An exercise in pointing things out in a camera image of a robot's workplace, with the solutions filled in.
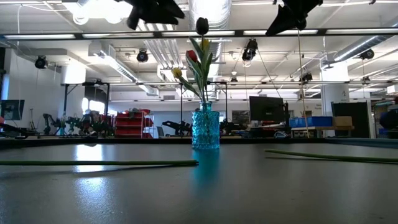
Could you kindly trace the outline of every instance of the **red tulip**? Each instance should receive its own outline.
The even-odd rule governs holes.
[[[189,57],[193,62],[197,63],[198,62],[198,57],[196,53],[193,50],[187,50],[187,57]]]

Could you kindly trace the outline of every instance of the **blue box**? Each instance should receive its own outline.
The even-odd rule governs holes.
[[[333,126],[333,117],[331,116],[311,116],[307,117],[308,127],[331,127]],[[289,120],[289,126],[292,128],[305,127],[304,118]]]

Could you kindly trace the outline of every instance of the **black tulip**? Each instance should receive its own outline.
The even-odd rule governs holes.
[[[209,21],[205,18],[200,17],[197,20],[197,33],[199,35],[205,35],[209,32]]]

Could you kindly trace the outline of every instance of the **ventilation duct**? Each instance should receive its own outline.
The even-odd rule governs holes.
[[[390,22],[386,23],[383,25],[383,27],[398,27],[398,17],[395,19],[391,20]],[[377,44],[380,44],[381,42],[384,42],[394,35],[375,35],[375,36],[366,36],[358,41],[354,42],[353,44],[350,44],[343,50],[340,50],[337,52],[332,61],[327,61],[324,63],[336,63],[336,62],[342,62],[345,60],[348,60],[352,57],[355,57],[359,55],[360,53],[369,50],[370,48],[376,46]]]
[[[191,29],[195,30],[199,17],[208,19],[211,30],[227,29],[231,5],[231,0],[189,0]],[[213,62],[221,60],[222,46],[223,43],[211,43]],[[211,64],[208,77],[216,77],[219,67],[218,64]]]
[[[138,79],[136,78],[137,75],[128,67],[119,61],[116,58],[116,51],[114,48],[109,45],[108,49],[103,49],[103,46],[101,45],[101,42],[99,41],[93,41],[89,46],[88,46],[88,56],[96,56],[102,59],[102,62],[104,64],[109,65],[111,68],[115,69],[119,74],[122,76],[126,77],[128,80],[131,82],[137,82]],[[159,90],[156,88],[152,88],[150,86],[145,86],[145,85],[139,85],[139,88],[144,90],[147,93],[147,96],[159,96]]]

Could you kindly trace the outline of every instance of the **ceiling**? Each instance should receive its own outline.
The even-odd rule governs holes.
[[[187,4],[187,1],[177,1],[179,4]],[[270,2],[270,1],[233,1],[231,15],[229,18],[230,29],[267,29],[274,20],[277,7],[271,4],[241,5],[241,3]],[[360,2],[357,1],[328,1],[324,4],[342,3],[342,2]],[[35,5],[40,9],[49,10],[46,5]],[[62,5],[53,4],[55,9],[65,9]],[[0,32],[5,34],[18,32],[18,9],[19,5],[0,4]],[[335,6],[335,7],[316,7],[311,11],[307,18],[307,28],[320,27],[382,27],[382,25],[395,18],[398,11],[398,4],[360,4],[355,6]],[[105,19],[90,19],[85,25],[79,26],[73,23],[72,15],[68,11],[42,11],[31,7],[21,7],[19,9],[19,27],[20,33],[38,33],[38,32],[108,32],[108,31],[131,31],[126,26],[126,20],[118,24],[110,24]],[[190,20],[188,16],[180,20],[180,24],[175,26],[177,30],[190,30]],[[297,37],[261,37],[257,38],[257,43],[261,57],[257,55],[250,67],[243,67],[241,61],[241,51],[246,45],[247,38],[233,38],[232,42],[223,44],[223,56],[218,73],[218,80],[229,80],[231,72],[237,72],[238,81],[268,81],[266,69],[272,75],[274,80],[290,80],[297,77],[297,69],[300,68],[300,54],[304,54],[302,64],[307,63],[317,54],[324,52],[333,54],[349,44],[352,44],[361,37],[334,36],[323,37],[301,37],[300,47]],[[82,62],[88,64],[88,78],[102,78],[111,82],[120,82],[120,74],[107,65],[98,64],[94,57],[88,56],[88,40],[70,40],[70,41],[37,41],[21,42],[21,48],[29,49],[66,49],[73,55],[76,55]],[[107,40],[103,45],[111,44],[117,51],[117,58],[124,62],[139,77],[148,82],[159,82],[157,76],[158,63],[149,54],[149,61],[138,63],[136,53],[139,49],[145,48],[143,40]],[[185,39],[177,39],[177,45],[181,58],[185,63],[184,55],[186,50],[192,49],[190,43]],[[375,57],[384,55],[395,50],[398,46],[398,37],[393,37],[373,48]],[[362,64],[360,59],[348,60],[350,78],[357,78],[364,73],[370,73],[398,63],[398,53],[383,57],[377,62],[370,63],[367,66],[359,67]],[[319,79],[320,68],[314,66],[308,68],[312,72],[314,79]],[[377,79],[391,79],[398,73],[391,71]],[[139,90],[137,88],[123,88],[124,91]]]

